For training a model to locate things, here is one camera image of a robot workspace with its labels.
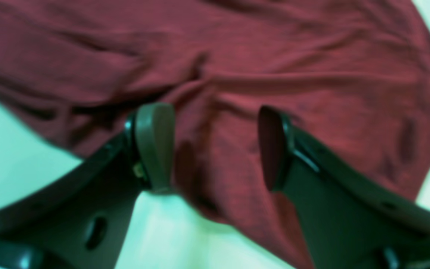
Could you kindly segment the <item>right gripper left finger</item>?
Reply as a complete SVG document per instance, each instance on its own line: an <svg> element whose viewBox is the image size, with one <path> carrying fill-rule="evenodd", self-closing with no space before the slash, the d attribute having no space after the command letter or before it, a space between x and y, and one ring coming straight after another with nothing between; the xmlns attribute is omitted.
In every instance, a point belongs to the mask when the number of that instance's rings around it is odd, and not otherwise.
<svg viewBox="0 0 430 269"><path fill-rule="evenodd" d="M78 167L0 209L0 268L114 269L138 196L171 190L174 140L174 106L134 110Z"/></svg>

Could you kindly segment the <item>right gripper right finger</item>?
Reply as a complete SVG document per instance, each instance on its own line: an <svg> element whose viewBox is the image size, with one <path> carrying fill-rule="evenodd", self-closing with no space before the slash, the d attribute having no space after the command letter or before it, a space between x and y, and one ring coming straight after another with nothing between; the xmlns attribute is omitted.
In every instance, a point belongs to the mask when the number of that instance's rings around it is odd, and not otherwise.
<svg viewBox="0 0 430 269"><path fill-rule="evenodd" d="M267 188L294 205L316 269L430 269L430 211L346 164L287 114L258 113Z"/></svg>

